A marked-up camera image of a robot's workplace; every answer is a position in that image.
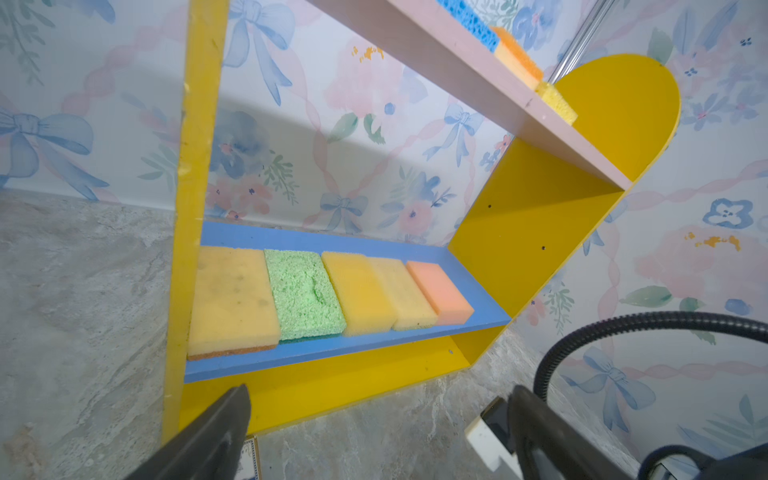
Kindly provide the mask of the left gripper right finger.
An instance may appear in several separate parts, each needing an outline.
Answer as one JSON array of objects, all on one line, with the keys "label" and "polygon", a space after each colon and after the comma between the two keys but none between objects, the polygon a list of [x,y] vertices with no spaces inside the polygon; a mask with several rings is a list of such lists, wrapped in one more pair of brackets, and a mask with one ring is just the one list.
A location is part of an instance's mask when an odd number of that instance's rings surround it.
[{"label": "left gripper right finger", "polygon": [[525,479],[627,479],[629,475],[551,410],[517,385],[507,399],[506,446]]}]

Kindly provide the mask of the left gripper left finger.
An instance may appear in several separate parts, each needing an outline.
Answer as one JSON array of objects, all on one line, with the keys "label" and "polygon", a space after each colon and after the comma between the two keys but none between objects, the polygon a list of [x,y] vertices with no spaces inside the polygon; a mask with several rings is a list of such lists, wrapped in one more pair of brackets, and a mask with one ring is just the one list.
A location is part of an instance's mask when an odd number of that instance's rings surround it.
[{"label": "left gripper left finger", "polygon": [[128,477],[233,480],[250,414],[247,387],[229,389]]}]

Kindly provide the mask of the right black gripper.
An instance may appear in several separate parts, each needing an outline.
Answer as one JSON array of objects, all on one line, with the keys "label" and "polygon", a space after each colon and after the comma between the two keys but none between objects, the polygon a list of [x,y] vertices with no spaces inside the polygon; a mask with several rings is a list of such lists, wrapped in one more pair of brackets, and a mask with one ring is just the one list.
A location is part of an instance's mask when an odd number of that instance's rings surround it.
[{"label": "right black gripper", "polygon": [[637,478],[650,479],[655,467],[672,456],[683,456],[691,460],[698,469],[696,479],[767,478],[767,444],[719,460],[687,446],[660,447],[641,463]]}]

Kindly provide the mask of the dull yellow sponge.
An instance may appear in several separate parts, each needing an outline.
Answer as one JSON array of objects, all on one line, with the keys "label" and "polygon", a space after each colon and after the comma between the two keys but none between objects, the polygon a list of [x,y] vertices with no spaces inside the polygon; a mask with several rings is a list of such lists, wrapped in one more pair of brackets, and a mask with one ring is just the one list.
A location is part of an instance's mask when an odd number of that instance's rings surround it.
[{"label": "dull yellow sponge", "polygon": [[280,338],[264,252],[202,246],[187,359],[272,350]]}]

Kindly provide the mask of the light orange sponge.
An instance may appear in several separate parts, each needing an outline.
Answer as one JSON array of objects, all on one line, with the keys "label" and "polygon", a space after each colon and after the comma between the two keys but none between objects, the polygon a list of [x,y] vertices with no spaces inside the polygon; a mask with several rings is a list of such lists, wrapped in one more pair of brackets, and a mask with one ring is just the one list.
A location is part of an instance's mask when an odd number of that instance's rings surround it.
[{"label": "light orange sponge", "polygon": [[406,268],[437,314],[436,326],[463,325],[473,315],[473,307],[438,264],[408,261]]}]

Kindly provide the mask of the green sponge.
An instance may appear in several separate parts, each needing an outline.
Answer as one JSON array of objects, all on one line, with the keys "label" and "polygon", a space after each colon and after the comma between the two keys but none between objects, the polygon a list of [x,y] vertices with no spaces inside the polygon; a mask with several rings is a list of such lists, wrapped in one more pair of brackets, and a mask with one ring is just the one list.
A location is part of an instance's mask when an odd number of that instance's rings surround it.
[{"label": "green sponge", "polygon": [[265,250],[280,342],[341,335],[347,323],[318,253]]}]

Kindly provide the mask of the tan yellow sponge front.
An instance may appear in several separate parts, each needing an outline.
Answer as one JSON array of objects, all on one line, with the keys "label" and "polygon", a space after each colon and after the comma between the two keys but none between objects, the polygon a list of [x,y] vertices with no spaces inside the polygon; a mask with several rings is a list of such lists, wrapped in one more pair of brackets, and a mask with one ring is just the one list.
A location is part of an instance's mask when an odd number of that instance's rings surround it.
[{"label": "tan yellow sponge front", "polygon": [[395,309],[393,330],[425,329],[436,324],[436,312],[402,261],[376,257],[368,261]]}]

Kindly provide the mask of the deep yellow sponge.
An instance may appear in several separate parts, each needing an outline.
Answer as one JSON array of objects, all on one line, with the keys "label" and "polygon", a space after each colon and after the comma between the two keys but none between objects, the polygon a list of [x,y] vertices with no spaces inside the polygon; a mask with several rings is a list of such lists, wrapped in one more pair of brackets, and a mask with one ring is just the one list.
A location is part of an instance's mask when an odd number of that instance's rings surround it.
[{"label": "deep yellow sponge", "polygon": [[346,321],[346,337],[384,333],[396,311],[369,259],[362,254],[323,252],[321,255]]}]

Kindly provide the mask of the bright yellow sponge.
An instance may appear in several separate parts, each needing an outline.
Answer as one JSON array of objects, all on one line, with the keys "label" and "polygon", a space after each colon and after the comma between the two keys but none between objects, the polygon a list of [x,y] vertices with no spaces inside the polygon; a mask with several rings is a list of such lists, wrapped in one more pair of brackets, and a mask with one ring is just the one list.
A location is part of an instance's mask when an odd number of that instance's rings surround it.
[{"label": "bright yellow sponge", "polygon": [[554,85],[541,81],[535,88],[535,92],[568,125],[573,125],[577,120],[578,114]]}]

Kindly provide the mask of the dark orange sponge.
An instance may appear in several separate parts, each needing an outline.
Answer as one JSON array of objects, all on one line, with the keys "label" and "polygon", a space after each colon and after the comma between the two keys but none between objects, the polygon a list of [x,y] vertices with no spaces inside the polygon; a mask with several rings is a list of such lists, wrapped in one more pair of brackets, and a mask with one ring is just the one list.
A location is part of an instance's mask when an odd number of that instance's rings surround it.
[{"label": "dark orange sponge", "polygon": [[498,37],[494,56],[529,89],[535,90],[543,80],[543,72],[516,39],[501,27],[491,27]]}]

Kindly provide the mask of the blue sponge front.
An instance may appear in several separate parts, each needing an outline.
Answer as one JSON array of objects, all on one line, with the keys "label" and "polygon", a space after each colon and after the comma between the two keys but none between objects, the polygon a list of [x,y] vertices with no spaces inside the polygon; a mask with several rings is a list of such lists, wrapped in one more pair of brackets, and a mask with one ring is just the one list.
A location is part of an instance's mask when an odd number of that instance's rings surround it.
[{"label": "blue sponge front", "polygon": [[468,1],[437,0],[437,4],[491,53],[496,51],[500,42],[499,36],[475,13]]}]

